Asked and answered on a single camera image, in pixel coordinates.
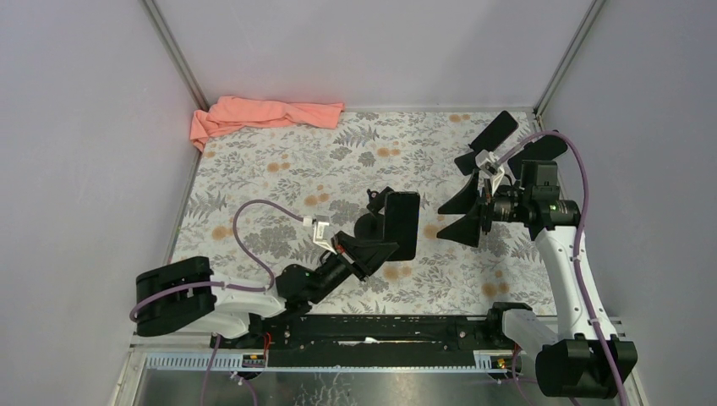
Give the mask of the black round-base stand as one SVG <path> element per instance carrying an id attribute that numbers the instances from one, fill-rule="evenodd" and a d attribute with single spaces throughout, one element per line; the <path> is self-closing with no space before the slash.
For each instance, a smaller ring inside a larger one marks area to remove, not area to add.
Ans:
<path id="1" fill-rule="evenodd" d="M 386 198 L 394 189 L 385 187 L 383 190 L 367 189 L 368 212 L 358 218 L 353 227 L 357 239 L 396 243 L 396 240 L 386 231 L 386 215 L 381 211 L 386 207 Z"/>

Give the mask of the black phone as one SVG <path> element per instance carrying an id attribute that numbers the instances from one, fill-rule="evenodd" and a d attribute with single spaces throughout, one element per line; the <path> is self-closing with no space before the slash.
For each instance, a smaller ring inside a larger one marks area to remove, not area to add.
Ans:
<path id="1" fill-rule="evenodd" d="M 527 143 L 521 151 L 507 161 L 508 167 L 517 178 L 520 178 L 524 161 L 554 161 L 567 150 L 568 145 L 562 138 L 546 135 Z"/>
<path id="2" fill-rule="evenodd" d="M 383 239 L 398 244 L 388 261 L 410 261 L 416 256 L 420 195 L 391 192 L 386 197 Z"/>

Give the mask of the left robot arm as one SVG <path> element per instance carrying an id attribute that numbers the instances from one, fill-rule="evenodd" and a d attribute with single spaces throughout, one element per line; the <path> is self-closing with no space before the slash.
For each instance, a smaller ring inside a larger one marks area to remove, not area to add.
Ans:
<path id="1" fill-rule="evenodd" d="M 293 264 L 268 283 L 215 273 L 205 256 L 144 272 L 135 279 L 137 303 L 129 318 L 141 337 L 188 330 L 253 347 L 263 328 L 254 318 L 305 315 L 350 277 L 365 281 L 399 248 L 396 242 L 356 239 L 344 232 L 335 234 L 330 245 L 318 268 Z"/>

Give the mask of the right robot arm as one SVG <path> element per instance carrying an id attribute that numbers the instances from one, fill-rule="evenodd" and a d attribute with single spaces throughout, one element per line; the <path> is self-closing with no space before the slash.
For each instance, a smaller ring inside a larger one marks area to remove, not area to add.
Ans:
<path id="1" fill-rule="evenodd" d="M 476 247 L 496 222 L 521 223 L 545 264 L 558 328 L 538 321 L 525 304 L 499 303 L 484 327 L 489 344 L 516 344 L 534 361 L 536 380 L 547 397 L 618 398 L 627 404 L 625 380 L 638 361 L 633 342 L 621 340 L 606 316 L 594 285 L 580 209 L 561 199 L 557 165 L 526 161 L 520 184 L 501 182 L 502 169 L 476 169 L 438 212 L 459 218 L 439 239 Z"/>

